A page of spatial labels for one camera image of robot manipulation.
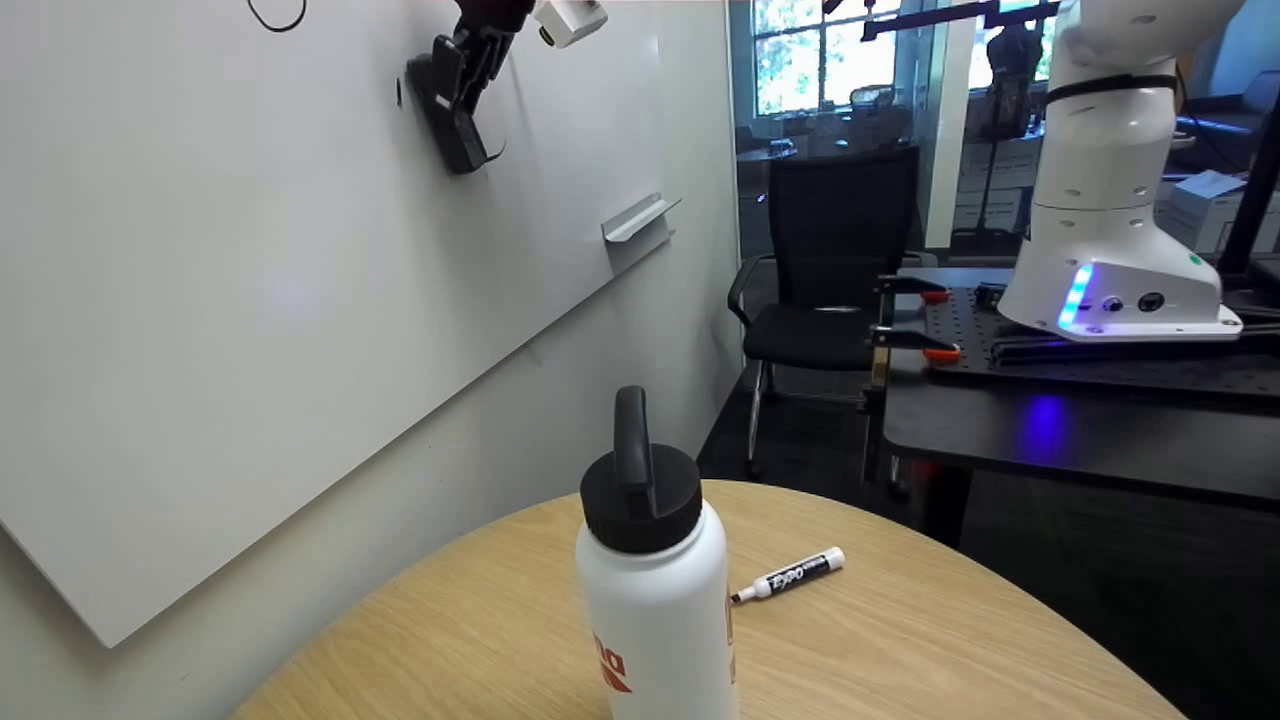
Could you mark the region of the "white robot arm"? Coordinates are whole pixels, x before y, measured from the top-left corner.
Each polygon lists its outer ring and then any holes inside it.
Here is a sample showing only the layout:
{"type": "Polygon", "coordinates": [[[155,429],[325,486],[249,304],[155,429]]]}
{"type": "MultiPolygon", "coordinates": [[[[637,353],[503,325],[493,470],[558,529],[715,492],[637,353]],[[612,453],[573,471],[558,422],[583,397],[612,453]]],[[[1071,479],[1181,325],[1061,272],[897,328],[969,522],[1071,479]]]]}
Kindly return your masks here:
{"type": "MultiPolygon", "coordinates": [[[[1177,129],[1177,44],[1219,30],[1237,0],[1069,0],[1047,79],[1047,137],[1032,236],[996,313],[1078,346],[1237,342],[1219,272],[1152,217],[1177,129]]],[[[916,147],[778,159],[768,230],[780,301],[745,318],[745,353],[780,357],[783,332],[850,342],[860,304],[897,279],[916,233],[916,147]]]]}

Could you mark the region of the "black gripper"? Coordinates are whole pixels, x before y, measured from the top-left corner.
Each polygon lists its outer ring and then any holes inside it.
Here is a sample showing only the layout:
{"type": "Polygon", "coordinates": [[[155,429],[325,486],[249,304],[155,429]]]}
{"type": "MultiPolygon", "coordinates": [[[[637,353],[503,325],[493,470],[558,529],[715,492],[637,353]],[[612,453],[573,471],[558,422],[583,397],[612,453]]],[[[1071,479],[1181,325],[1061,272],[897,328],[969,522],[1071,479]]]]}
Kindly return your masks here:
{"type": "Polygon", "coordinates": [[[454,48],[467,77],[493,77],[535,0],[458,0],[454,48]]]}

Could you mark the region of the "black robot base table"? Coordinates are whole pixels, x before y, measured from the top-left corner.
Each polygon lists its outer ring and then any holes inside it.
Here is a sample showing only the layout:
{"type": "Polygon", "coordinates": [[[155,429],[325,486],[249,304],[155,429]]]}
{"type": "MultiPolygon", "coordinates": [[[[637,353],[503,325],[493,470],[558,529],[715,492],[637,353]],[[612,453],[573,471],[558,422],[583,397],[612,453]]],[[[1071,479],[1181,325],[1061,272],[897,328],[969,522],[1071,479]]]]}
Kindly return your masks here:
{"type": "Polygon", "coordinates": [[[884,444],[946,470],[1116,486],[1218,505],[1280,505],[1280,353],[1272,325],[1230,346],[1065,346],[996,318],[1010,268],[922,268],[939,304],[905,325],[960,357],[897,357],[884,444]]]}

